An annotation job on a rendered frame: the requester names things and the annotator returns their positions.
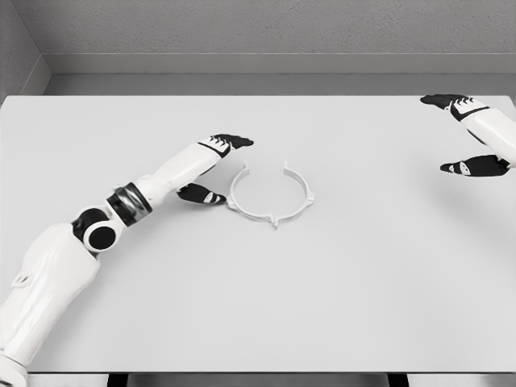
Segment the right robot hand striped fingers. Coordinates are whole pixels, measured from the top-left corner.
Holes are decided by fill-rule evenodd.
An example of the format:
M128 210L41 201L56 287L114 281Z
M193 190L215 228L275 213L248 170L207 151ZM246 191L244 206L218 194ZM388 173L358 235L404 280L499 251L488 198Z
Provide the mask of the right robot hand striped fingers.
M465 177L500 177L516 169L516 122L500 110L460 94L428 94L420 102L450 113L492 151L490 155L442 164L441 171Z

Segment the left robot hand striped fingers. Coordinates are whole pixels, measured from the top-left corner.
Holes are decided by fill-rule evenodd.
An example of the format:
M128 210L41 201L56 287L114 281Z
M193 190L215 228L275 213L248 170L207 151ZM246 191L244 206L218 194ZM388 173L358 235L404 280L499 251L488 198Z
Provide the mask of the left robot hand striped fingers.
M207 205L223 204L227 200L225 196L194 181L210 171L231 151L253 144L253 140L238 135L211 135L175 155L160 173L164 173L169 190L175 191L184 201Z

